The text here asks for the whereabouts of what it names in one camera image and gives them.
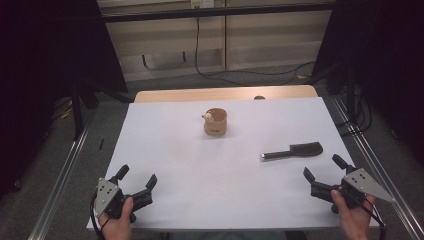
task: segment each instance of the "wire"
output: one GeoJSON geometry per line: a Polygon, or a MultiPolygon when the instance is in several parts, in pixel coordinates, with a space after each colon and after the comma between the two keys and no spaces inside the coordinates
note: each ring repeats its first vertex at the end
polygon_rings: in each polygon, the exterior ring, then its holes
{"type": "Polygon", "coordinates": [[[248,70],[228,70],[228,71],[219,71],[219,72],[215,72],[215,73],[204,74],[204,73],[200,72],[199,66],[198,66],[198,49],[199,49],[199,33],[200,33],[200,23],[199,22],[200,22],[200,18],[197,17],[196,20],[197,20],[197,34],[196,34],[196,49],[195,49],[195,52],[194,52],[194,67],[196,69],[196,72],[204,78],[211,79],[211,80],[225,81],[225,82],[229,82],[229,83],[241,85],[241,86],[247,86],[246,84],[234,82],[234,81],[231,81],[231,80],[228,80],[228,79],[212,78],[212,77],[219,75],[219,74],[223,74],[223,73],[248,73],[248,74],[257,74],[257,75],[264,75],[264,76],[278,76],[278,75],[284,75],[284,74],[289,74],[289,73],[294,72],[294,75],[290,80],[281,84],[281,85],[285,85],[285,84],[288,84],[289,82],[291,82],[295,79],[296,73],[297,73],[297,71],[299,71],[300,68],[307,66],[309,64],[315,63],[314,61],[306,62],[306,63],[300,64],[299,66],[297,66],[296,68],[294,68],[292,70],[288,70],[288,71],[285,71],[285,72],[278,72],[278,73],[261,73],[261,72],[248,71],[248,70]]]}
{"type": "Polygon", "coordinates": [[[387,233],[387,225],[381,220],[380,216],[378,215],[377,211],[377,216],[374,215],[374,213],[372,213],[368,208],[366,208],[364,206],[363,203],[360,203],[358,200],[356,200],[356,198],[354,198],[348,191],[343,191],[343,193],[346,194],[346,196],[348,196],[351,200],[353,200],[359,207],[362,208],[362,210],[364,210],[366,213],[368,213],[375,221],[378,222],[378,224],[380,225],[380,240],[384,240],[386,239],[386,233],[387,233]]]}
{"type": "Polygon", "coordinates": [[[91,198],[91,203],[90,203],[90,219],[91,219],[91,223],[93,224],[94,231],[96,231],[97,237],[100,240],[105,240],[105,237],[103,236],[102,231],[99,230],[99,227],[97,226],[96,218],[94,217],[94,201],[96,201],[96,198],[97,198],[97,188],[96,188],[96,191],[93,194],[93,197],[91,198]]]}
{"type": "Polygon", "coordinates": [[[343,134],[340,134],[341,137],[346,137],[346,136],[349,136],[349,135],[352,135],[352,134],[364,133],[364,132],[366,132],[371,127],[372,121],[373,121],[372,110],[371,110],[369,101],[366,98],[365,98],[365,102],[367,104],[368,115],[369,115],[369,120],[368,120],[367,126],[361,129],[361,127],[363,126],[363,124],[365,122],[365,113],[364,113],[364,121],[357,126],[357,129],[351,130],[351,131],[346,132],[346,133],[343,133],[343,134]]]}
{"type": "Polygon", "coordinates": [[[108,218],[107,220],[106,220],[106,222],[103,224],[103,226],[100,228],[100,232],[103,234],[103,228],[106,226],[106,224],[109,222],[109,220],[110,220],[111,218],[108,218]]]}

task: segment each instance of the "human hand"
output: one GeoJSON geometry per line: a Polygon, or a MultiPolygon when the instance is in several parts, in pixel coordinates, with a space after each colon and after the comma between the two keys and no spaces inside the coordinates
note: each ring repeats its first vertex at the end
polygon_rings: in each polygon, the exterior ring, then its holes
{"type": "MultiPolygon", "coordinates": [[[[331,197],[339,209],[340,227],[348,240],[368,239],[368,229],[371,216],[360,207],[349,209],[345,199],[338,190],[331,191],[331,197]]],[[[375,197],[367,195],[368,201],[364,201],[364,206],[373,211],[375,197]]]]}
{"type": "Polygon", "coordinates": [[[134,206],[133,201],[132,197],[125,200],[124,206],[122,207],[121,218],[119,219],[110,218],[109,214],[105,212],[100,215],[99,224],[106,240],[131,239],[130,214],[134,206]]]}

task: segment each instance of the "power cord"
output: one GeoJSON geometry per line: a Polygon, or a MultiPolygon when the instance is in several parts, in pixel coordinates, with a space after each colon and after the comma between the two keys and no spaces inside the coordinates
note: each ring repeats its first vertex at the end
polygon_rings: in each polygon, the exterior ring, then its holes
{"type": "Polygon", "coordinates": [[[197,34],[196,34],[196,50],[195,50],[195,53],[194,53],[194,67],[196,69],[196,72],[204,78],[207,78],[207,79],[210,79],[210,80],[225,81],[225,82],[228,82],[228,83],[247,87],[248,85],[243,84],[243,83],[234,82],[234,81],[231,81],[231,80],[228,80],[228,79],[223,79],[223,78],[214,78],[213,76],[223,74],[223,73],[248,73],[248,74],[257,74],[257,75],[264,75],[264,76],[278,76],[278,75],[284,75],[284,74],[289,74],[289,73],[294,72],[294,75],[290,80],[281,84],[281,85],[285,85],[285,84],[292,82],[295,79],[295,76],[297,74],[297,71],[299,71],[299,69],[301,69],[302,67],[305,67],[309,64],[315,63],[314,61],[306,62],[306,63],[300,64],[299,66],[297,66],[296,68],[294,68],[292,70],[285,71],[285,72],[278,72],[278,73],[261,73],[261,72],[255,72],[255,71],[247,71],[247,70],[229,70],[229,71],[219,71],[219,72],[215,72],[215,73],[204,74],[204,73],[200,72],[199,66],[198,66],[198,49],[199,49],[199,33],[200,33],[200,23],[199,23],[199,21],[200,21],[200,18],[197,17],[196,20],[197,20],[197,34]]]}

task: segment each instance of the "white table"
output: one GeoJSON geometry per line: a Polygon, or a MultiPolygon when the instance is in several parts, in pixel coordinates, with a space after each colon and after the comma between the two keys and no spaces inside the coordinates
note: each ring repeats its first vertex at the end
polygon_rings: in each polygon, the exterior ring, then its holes
{"type": "Polygon", "coordinates": [[[156,174],[153,204],[136,212],[134,228],[222,231],[335,227],[338,216],[330,211],[331,204],[310,196],[310,185],[302,174],[308,167],[318,181],[339,184],[344,171],[331,160],[333,154],[352,164],[318,97],[134,103],[106,178],[128,164],[130,171],[120,187],[124,194],[132,194],[144,189],[150,176],[156,174]],[[201,115],[214,107],[228,113],[227,133],[221,137],[203,131],[201,115]],[[324,148],[319,156],[259,160],[261,153],[315,141],[324,148]]]}

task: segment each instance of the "wooden cup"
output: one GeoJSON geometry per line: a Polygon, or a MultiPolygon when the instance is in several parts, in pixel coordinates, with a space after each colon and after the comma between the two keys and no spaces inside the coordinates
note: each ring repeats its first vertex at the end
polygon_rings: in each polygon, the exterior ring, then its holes
{"type": "Polygon", "coordinates": [[[224,135],[227,131],[227,112],[224,109],[211,108],[203,115],[203,118],[205,119],[204,128],[206,134],[224,135]]]}

